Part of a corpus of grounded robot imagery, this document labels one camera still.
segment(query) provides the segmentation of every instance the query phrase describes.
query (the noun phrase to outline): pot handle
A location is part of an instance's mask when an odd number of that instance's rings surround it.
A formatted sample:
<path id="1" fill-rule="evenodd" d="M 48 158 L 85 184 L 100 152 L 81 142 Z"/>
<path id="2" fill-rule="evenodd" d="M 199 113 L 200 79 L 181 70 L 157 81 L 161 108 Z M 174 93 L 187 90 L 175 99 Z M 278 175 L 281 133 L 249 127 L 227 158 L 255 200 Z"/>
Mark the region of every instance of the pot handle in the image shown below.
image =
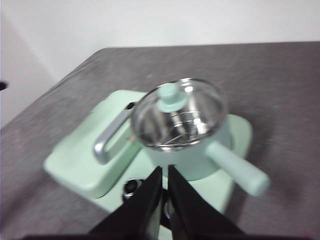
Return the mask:
<path id="1" fill-rule="evenodd" d="M 105 165 L 111 160 L 108 152 L 105 151 L 105 146 L 122 124 L 129 118 L 135 104 L 135 102 L 130 102 L 94 142 L 93 153 L 101 165 Z"/>
<path id="2" fill-rule="evenodd" d="M 218 141 L 212 142 L 207 147 L 206 155 L 224 169 L 248 194 L 259 196 L 268 189 L 270 178 L 267 174 L 237 156 Z"/>

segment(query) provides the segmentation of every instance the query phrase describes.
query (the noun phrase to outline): lid knob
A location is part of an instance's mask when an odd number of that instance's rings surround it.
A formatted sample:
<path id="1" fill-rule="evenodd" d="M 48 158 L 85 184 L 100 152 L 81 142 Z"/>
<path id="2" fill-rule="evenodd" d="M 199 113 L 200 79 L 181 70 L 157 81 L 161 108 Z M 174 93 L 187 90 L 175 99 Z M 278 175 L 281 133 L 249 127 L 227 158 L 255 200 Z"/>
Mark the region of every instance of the lid knob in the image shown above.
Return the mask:
<path id="1" fill-rule="evenodd" d="M 187 103 L 187 95 L 180 91 L 176 83 L 167 83 L 158 90 L 160 99 L 157 101 L 158 109 L 163 113 L 176 112 Z"/>

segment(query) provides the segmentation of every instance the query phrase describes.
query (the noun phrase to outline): pot lid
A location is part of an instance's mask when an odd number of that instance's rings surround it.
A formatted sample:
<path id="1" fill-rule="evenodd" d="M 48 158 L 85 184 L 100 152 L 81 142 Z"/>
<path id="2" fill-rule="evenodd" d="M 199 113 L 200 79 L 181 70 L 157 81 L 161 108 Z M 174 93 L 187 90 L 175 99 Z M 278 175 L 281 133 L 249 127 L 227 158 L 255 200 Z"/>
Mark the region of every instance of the pot lid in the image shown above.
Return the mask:
<path id="1" fill-rule="evenodd" d="M 184 78 L 147 93 L 132 111 L 131 129 L 149 148 L 178 151 L 214 134 L 226 114 L 220 87 Z"/>

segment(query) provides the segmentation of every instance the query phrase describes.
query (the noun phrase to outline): toy kitchen set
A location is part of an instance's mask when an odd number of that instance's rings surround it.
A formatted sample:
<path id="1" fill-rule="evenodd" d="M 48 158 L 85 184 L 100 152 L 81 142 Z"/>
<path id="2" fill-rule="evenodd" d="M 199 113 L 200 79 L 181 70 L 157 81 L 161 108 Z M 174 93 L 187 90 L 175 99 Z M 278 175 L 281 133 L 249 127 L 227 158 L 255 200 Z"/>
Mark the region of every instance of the toy kitchen set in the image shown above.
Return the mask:
<path id="1" fill-rule="evenodd" d="M 269 177 L 244 160 L 251 124 L 228 114 L 220 87 L 196 78 L 165 83 L 148 93 L 118 90 L 62 139 L 44 169 L 58 183 L 108 212 L 123 204 L 124 184 L 174 165 L 199 195 L 220 213 L 234 183 L 253 196 Z M 164 226 L 160 239 L 171 239 Z"/>

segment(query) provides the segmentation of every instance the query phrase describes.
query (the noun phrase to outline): gray table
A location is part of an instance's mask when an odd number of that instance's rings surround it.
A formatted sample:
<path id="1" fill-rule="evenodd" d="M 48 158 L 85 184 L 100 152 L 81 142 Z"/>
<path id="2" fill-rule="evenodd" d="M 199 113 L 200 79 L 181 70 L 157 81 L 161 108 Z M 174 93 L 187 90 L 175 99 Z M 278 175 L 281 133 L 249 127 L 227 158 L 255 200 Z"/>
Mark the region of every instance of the gray table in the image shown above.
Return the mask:
<path id="1" fill-rule="evenodd" d="M 247 159 L 270 190 L 237 188 L 227 215 L 254 234 L 320 238 L 320 42 L 102 49 L 1 130 L 1 232 L 85 233 L 107 213 L 55 183 L 44 159 L 110 93 L 185 77 L 215 81 L 247 118 Z"/>

